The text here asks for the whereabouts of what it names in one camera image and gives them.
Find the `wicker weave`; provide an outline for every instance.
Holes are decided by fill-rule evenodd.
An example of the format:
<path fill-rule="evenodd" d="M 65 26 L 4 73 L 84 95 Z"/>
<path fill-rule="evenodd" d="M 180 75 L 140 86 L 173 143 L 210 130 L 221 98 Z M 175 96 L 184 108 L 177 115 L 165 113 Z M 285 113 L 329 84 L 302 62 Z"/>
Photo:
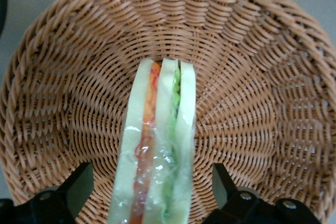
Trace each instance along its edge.
<path fill-rule="evenodd" d="M 93 161 L 78 223 L 104 223 L 120 124 L 142 58 L 197 72 L 190 223 L 216 203 L 213 162 L 275 202 L 335 207 L 336 51 L 292 0 L 58 0 L 30 26 L 0 99 L 0 159 L 16 203 Z"/>

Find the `green filling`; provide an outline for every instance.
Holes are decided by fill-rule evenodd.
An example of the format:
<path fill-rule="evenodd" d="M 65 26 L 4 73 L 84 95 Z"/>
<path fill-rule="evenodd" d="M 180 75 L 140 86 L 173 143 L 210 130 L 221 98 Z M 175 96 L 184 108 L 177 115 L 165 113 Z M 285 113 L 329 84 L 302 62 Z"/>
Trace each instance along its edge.
<path fill-rule="evenodd" d="M 176 128 L 176 122 L 177 122 L 177 112 L 178 112 L 178 107 L 180 106 L 180 100 L 181 100 L 181 95 L 180 95 L 180 85 L 181 85 L 181 72 L 180 69 L 178 68 L 175 72 L 174 75 L 174 81 L 173 81 L 173 99 L 172 99 L 172 115 L 170 119 L 170 123 L 168 125 L 169 127 L 169 139 L 171 142 L 171 150 L 170 150 L 170 156 L 166 157 L 170 159 L 170 169 L 171 172 L 169 173 L 168 177 L 164 181 L 164 186 L 163 186 L 163 199 L 166 202 L 166 210 L 169 208 L 169 202 L 170 199 L 173 196 L 173 187 L 174 187 L 174 181 L 175 177 L 177 174 L 177 166 L 179 161 L 177 160 L 177 155 L 176 155 L 176 149 L 178 146 L 178 142 L 175 138 L 175 128 Z"/>

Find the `metal screw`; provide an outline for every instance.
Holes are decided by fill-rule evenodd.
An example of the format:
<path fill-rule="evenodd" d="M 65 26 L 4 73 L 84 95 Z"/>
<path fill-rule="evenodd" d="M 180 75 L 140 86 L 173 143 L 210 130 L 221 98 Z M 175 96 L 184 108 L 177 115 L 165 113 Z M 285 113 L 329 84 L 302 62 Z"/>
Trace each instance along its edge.
<path fill-rule="evenodd" d="M 289 208 L 289 209 L 296 209 L 296 205 L 292 202 L 292 201 L 289 201 L 289 200 L 285 200 L 283 202 L 284 206 Z"/>
<path fill-rule="evenodd" d="M 51 197 L 51 192 L 47 191 L 40 196 L 40 200 L 46 200 Z"/>
<path fill-rule="evenodd" d="M 244 200 L 251 200 L 252 199 L 252 197 L 249 193 L 241 193 L 240 196 Z"/>

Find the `tomato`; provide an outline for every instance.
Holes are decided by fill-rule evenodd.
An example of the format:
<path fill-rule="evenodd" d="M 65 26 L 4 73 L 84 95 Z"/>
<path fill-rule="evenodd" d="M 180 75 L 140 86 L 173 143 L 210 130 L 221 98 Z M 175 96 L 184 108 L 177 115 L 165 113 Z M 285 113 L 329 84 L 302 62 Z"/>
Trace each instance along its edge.
<path fill-rule="evenodd" d="M 141 224 L 144 206 L 151 181 L 155 148 L 155 106 L 161 66 L 153 63 L 146 90 L 141 140 L 134 150 L 138 158 L 138 168 L 133 184 L 133 203 L 129 224 Z"/>

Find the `plastic-wrapped sandwich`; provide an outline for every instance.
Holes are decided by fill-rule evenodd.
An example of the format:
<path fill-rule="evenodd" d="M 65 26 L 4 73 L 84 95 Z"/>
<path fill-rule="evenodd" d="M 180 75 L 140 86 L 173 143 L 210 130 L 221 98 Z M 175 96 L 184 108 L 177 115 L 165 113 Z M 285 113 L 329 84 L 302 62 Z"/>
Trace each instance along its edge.
<path fill-rule="evenodd" d="M 195 103 L 192 64 L 141 61 L 128 103 L 108 224 L 187 223 Z"/>

